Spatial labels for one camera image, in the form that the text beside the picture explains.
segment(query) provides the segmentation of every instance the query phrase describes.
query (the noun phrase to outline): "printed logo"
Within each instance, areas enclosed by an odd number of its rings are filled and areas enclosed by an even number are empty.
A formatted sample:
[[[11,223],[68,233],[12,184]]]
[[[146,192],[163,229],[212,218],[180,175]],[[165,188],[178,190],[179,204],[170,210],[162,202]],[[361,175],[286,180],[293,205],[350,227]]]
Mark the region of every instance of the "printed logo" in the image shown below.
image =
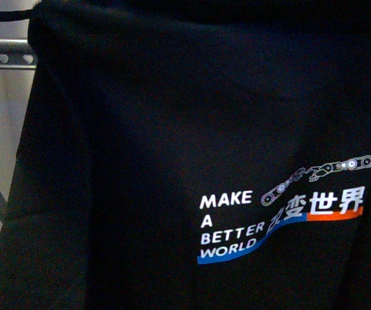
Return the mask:
[[[285,192],[287,187],[295,182],[300,180],[305,174],[309,174],[312,172],[312,175],[308,178],[309,182],[315,182],[319,178],[324,178],[330,173],[334,172],[341,172],[341,171],[354,171],[360,169],[367,169],[371,167],[371,156],[362,156],[352,158],[346,161],[335,161],[333,163],[325,163],[322,166],[314,166],[310,167],[309,169],[300,168],[297,170],[289,179],[284,181],[283,183],[279,184],[278,186],[274,187],[271,191],[266,193],[261,198],[261,203],[264,206],[271,205],[275,202],[278,197],[281,196],[282,193]]]
[[[298,181],[304,174],[311,173],[309,182],[334,172],[354,171],[371,167],[371,156],[352,158],[347,161],[326,163],[309,169],[301,168],[291,177],[263,196],[261,203],[271,205],[286,188]],[[268,221],[254,222],[244,227],[231,227],[212,232],[203,232],[200,239],[200,250],[197,256],[199,265],[226,262],[249,254],[265,243],[266,239],[278,228],[300,222],[341,221],[357,218],[363,213],[363,196],[365,186],[343,189],[341,191],[313,192],[290,197],[284,207]],[[222,205],[241,205],[251,203],[252,191],[238,191],[203,196],[199,205],[200,210]],[[210,214],[206,214],[201,223],[201,229],[213,228],[214,223]]]

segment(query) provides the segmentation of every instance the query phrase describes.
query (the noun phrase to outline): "metal rack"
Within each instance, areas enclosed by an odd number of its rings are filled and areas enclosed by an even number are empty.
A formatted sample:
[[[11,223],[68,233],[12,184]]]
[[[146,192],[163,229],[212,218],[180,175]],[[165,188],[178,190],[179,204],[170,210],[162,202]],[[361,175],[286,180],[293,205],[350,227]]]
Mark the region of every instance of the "metal rack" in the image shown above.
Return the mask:
[[[37,56],[26,39],[0,39],[0,70],[35,70]]]

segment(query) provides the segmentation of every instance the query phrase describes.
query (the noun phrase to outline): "black fabric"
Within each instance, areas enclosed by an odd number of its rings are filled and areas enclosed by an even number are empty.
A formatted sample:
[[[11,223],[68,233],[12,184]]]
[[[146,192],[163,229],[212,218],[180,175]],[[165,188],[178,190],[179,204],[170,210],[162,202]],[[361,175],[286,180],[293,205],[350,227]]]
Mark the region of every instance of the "black fabric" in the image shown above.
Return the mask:
[[[0,309],[371,309],[371,26],[323,28],[37,5]]]

